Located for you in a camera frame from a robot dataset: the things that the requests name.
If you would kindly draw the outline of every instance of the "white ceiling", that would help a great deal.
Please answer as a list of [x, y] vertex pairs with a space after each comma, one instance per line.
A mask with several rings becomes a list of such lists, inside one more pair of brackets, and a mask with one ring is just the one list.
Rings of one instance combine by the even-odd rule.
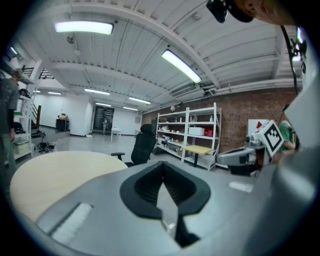
[[[19, 40], [33, 48], [48, 71], [67, 89], [85, 87], [97, 102], [149, 111], [210, 95], [208, 89], [292, 78], [279, 27], [254, 19], [241, 23], [231, 15], [218, 23], [206, 0], [48, 0], [24, 25]], [[111, 35], [57, 33], [56, 22], [89, 20], [113, 23]], [[295, 38], [296, 28], [288, 27]], [[170, 49], [202, 78], [195, 86], [161, 55]], [[295, 62], [298, 77], [301, 63]], [[150, 101], [150, 105], [129, 100]]]

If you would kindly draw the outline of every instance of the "red box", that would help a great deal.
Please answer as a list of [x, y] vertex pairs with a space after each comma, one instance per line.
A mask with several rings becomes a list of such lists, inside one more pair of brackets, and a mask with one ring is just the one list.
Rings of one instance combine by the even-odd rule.
[[204, 136], [213, 137], [214, 130], [210, 128], [204, 128]]

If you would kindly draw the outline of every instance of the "black office chair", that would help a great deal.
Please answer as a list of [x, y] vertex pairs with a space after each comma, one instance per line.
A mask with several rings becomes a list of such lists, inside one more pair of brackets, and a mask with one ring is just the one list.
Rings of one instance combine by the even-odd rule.
[[[140, 128], [141, 133], [136, 136], [134, 148], [131, 154], [132, 162], [125, 162], [128, 167], [145, 164], [156, 144], [156, 138], [152, 131], [152, 124], [144, 124]], [[112, 153], [122, 161], [123, 152]]]

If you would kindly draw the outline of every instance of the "round table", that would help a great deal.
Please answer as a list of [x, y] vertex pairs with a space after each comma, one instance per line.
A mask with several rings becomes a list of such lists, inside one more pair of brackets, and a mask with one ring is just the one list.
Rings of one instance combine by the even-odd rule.
[[35, 157], [14, 174], [10, 197], [31, 221], [85, 182], [126, 169], [116, 157], [91, 151], [60, 151]]

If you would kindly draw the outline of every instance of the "chair armrest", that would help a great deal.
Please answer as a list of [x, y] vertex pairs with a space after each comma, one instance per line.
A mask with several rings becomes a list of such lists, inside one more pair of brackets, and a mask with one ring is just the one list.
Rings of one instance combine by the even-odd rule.
[[117, 156], [118, 159], [121, 160], [121, 161], [122, 161], [122, 157], [121, 156], [123, 156], [123, 155], [125, 155], [125, 153], [123, 153], [123, 152], [111, 153], [112, 157]]

